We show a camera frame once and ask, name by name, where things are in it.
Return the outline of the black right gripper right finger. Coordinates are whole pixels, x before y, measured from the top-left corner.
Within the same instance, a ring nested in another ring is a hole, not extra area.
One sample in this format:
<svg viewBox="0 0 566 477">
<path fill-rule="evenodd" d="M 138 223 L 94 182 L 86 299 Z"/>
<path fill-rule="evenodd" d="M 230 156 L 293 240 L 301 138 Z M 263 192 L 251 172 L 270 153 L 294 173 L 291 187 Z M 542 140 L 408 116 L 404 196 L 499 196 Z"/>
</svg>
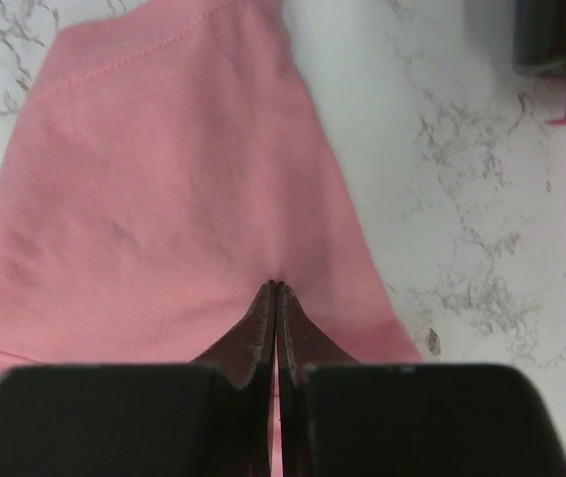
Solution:
<svg viewBox="0 0 566 477">
<path fill-rule="evenodd" d="M 282 467 L 287 476 L 566 476 L 546 406 L 495 364 L 355 360 L 276 299 Z"/>
</svg>

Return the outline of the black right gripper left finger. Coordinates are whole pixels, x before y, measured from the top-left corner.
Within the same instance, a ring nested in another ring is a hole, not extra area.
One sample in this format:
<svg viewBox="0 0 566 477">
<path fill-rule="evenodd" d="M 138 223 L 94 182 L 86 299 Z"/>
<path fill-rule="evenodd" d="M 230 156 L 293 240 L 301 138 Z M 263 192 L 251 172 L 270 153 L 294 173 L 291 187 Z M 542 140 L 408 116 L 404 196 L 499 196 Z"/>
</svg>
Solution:
<svg viewBox="0 0 566 477">
<path fill-rule="evenodd" d="M 0 476 L 267 476 L 276 285 L 189 363 L 0 376 Z"/>
</svg>

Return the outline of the pink t shirt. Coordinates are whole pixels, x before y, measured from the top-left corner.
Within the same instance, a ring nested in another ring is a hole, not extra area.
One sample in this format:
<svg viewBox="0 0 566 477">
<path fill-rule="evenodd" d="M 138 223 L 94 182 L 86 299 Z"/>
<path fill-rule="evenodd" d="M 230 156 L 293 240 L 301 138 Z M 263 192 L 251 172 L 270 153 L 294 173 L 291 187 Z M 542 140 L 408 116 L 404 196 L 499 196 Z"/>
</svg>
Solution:
<svg viewBox="0 0 566 477">
<path fill-rule="evenodd" d="M 63 30 L 0 178 L 0 376 L 189 363 L 289 286 L 363 364 L 413 361 L 277 1 Z M 276 308 L 271 472 L 282 467 Z"/>
</svg>

